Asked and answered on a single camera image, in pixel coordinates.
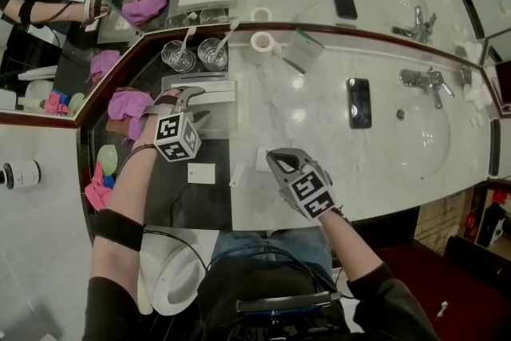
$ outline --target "roll of tape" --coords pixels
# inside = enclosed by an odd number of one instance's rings
[[[254,33],[250,39],[250,61],[254,64],[261,64],[271,58],[275,40],[271,34],[265,31]]]
[[[250,13],[251,22],[271,22],[271,11],[267,7],[256,7]]]

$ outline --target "bottle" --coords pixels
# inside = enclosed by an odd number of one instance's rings
[[[0,186],[8,189],[26,188],[41,182],[41,168],[36,161],[6,162],[0,169]]]

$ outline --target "smartphone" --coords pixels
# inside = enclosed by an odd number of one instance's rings
[[[334,0],[335,11],[340,18],[356,20],[358,18],[354,0]]]
[[[365,78],[350,78],[347,81],[350,127],[366,129],[372,125],[370,113],[369,81]]]

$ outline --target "faucet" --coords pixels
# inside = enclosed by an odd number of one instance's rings
[[[434,23],[437,21],[437,15],[435,13],[432,14],[430,20],[424,23],[424,17],[422,16],[422,9],[420,6],[415,7],[415,24],[414,28],[411,30],[402,29],[400,27],[392,27],[392,33],[399,34],[400,36],[405,36],[408,38],[412,38],[426,44],[428,38],[433,33]]]
[[[441,109],[443,106],[438,92],[440,88],[443,88],[451,98],[454,98],[453,90],[444,81],[442,73],[433,71],[433,67],[430,67],[425,73],[402,69],[399,73],[399,81],[406,87],[418,87],[431,93],[437,109]]]

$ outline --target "toilet lid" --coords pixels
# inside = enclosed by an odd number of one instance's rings
[[[202,247],[192,244],[200,254]],[[188,247],[173,252],[165,261],[153,290],[154,309],[162,315],[175,315],[188,307],[197,296],[205,276],[202,264]]]

